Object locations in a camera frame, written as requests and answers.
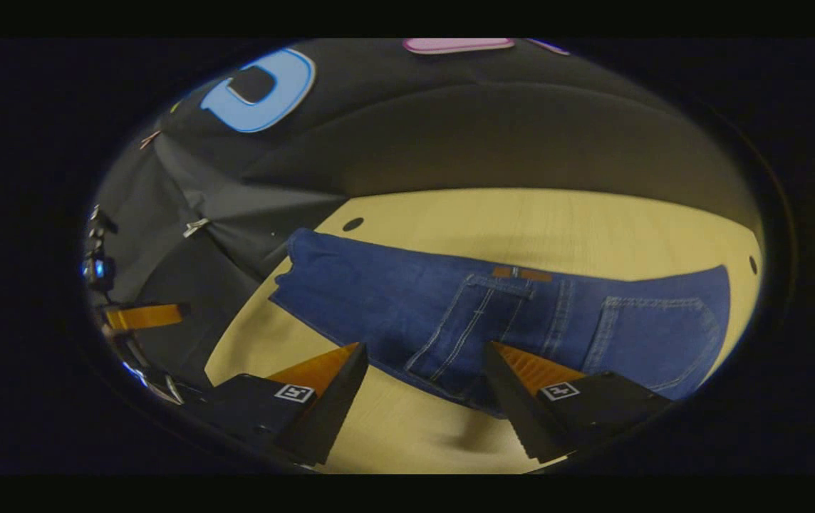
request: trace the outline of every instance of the wooden table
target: wooden table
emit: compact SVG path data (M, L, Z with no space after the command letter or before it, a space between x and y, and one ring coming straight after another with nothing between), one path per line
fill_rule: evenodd
M365 221L343 231L356 217ZM681 205L598 192L461 189L360 197L316 231L607 279L654 279L724 264L730 323L712 371L752 314L764 266L756 238L743 225ZM238 373L268 376L336 348L268 301L277 287L274 277L290 266L285 259L229 325L205 367L212 383ZM509 421L453 405L370 367L326 465L316 470L522 473L540 467L545 465L524 454Z

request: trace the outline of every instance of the denim fabric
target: denim fabric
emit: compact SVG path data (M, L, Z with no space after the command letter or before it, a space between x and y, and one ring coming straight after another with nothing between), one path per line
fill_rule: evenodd
M276 305L339 346L365 342L370 362L391 376L499 418L482 376L487 341L587 374L615 371L677 400L714 363L730 310L723 266L597 279L305 229L291 236L288 254L293 267L276 279ZM498 267L509 273L493 276Z

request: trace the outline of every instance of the blue denim jeans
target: blue denim jeans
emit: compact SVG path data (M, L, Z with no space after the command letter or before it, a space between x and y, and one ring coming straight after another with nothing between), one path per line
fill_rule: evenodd
M682 399L727 329L723 266L641 281L548 273L300 229L270 300L339 346L453 403L503 418L482 375L501 341L586 374L615 371Z

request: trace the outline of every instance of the blue letter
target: blue letter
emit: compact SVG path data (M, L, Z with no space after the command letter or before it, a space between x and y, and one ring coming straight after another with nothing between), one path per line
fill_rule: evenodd
M265 130L290 114L306 97L316 79L313 61L287 48L251 62L241 71L252 67L274 77L274 88L267 97L256 103L244 100L232 90L232 78L228 78L209 91L200 104L227 126L244 133Z

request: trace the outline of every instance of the back pocket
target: back pocket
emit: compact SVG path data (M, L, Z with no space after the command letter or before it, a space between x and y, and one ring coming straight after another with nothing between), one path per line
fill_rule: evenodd
M668 399L681 399L704 379L723 335L698 298L607 298L581 371L613 371Z
M501 341L534 297L526 279L469 275L459 286L430 340L405 371L455 399L465 399L483 365L485 341Z

